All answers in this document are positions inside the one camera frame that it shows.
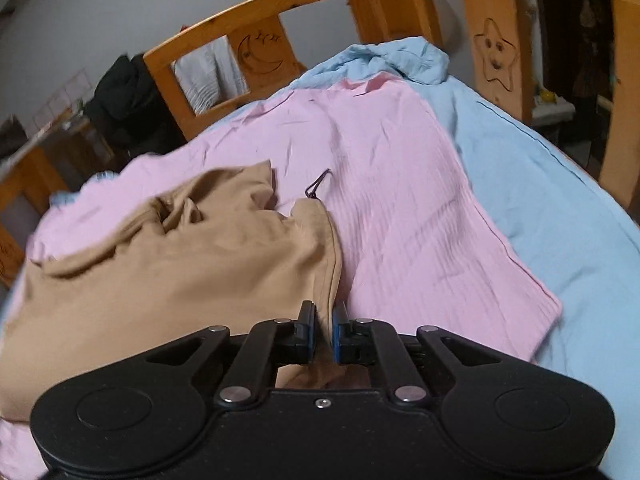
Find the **black clothes pile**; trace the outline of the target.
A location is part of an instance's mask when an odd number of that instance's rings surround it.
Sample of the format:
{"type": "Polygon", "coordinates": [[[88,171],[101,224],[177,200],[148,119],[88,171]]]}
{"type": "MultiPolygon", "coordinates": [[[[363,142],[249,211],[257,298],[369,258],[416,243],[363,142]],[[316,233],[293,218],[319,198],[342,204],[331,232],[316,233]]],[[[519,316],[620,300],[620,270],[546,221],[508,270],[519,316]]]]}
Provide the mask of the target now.
{"type": "Polygon", "coordinates": [[[141,53],[116,58],[84,114],[114,153],[117,171],[140,155],[165,155],[186,144],[141,53]]]}

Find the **grey white striped towel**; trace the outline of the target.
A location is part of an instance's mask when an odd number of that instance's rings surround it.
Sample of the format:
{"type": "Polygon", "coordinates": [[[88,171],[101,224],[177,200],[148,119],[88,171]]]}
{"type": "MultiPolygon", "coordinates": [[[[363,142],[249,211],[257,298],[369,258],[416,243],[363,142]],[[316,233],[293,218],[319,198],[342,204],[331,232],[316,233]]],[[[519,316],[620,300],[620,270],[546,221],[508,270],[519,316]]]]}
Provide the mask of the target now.
{"type": "Polygon", "coordinates": [[[248,91],[226,36],[183,55],[171,67],[195,115],[248,91]]]}

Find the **pink bed sheet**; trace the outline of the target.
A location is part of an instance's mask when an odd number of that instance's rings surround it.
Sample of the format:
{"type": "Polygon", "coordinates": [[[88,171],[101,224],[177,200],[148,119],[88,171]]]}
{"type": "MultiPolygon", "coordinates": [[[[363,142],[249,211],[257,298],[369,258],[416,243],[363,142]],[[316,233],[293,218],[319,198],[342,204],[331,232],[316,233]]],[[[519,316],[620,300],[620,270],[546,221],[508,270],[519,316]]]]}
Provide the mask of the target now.
{"type": "Polygon", "coordinates": [[[405,81],[288,90],[42,219],[1,336],[2,477],[43,472],[27,419],[58,382],[306,300],[323,327],[342,300],[401,333],[435,324],[523,360],[561,313],[405,81]]]}

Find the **tan khaki garment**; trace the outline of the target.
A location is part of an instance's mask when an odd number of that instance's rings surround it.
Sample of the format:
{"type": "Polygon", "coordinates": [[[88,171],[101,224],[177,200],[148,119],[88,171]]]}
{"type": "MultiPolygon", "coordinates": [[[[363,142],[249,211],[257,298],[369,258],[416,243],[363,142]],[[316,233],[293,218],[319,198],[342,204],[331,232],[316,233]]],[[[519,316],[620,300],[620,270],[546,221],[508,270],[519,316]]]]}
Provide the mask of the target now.
{"type": "Polygon", "coordinates": [[[143,203],[102,242],[28,262],[1,336],[1,415],[67,378],[211,325],[245,334],[305,301],[331,328],[342,248],[324,203],[273,208],[268,162],[214,169],[143,203]]]}

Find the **light blue blanket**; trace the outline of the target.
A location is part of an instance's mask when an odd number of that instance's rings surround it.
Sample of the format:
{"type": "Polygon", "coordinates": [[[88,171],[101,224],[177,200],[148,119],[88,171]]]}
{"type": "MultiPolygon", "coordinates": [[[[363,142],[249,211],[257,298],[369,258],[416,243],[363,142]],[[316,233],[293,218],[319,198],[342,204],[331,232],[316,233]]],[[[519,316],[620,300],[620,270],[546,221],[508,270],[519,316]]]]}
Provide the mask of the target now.
{"type": "Polygon", "coordinates": [[[41,222],[60,258],[203,171],[269,160],[278,208],[319,194],[358,318],[422,324],[639,396],[639,230],[538,133],[448,72],[420,38],[355,44],[165,156],[92,179],[41,222]]]}

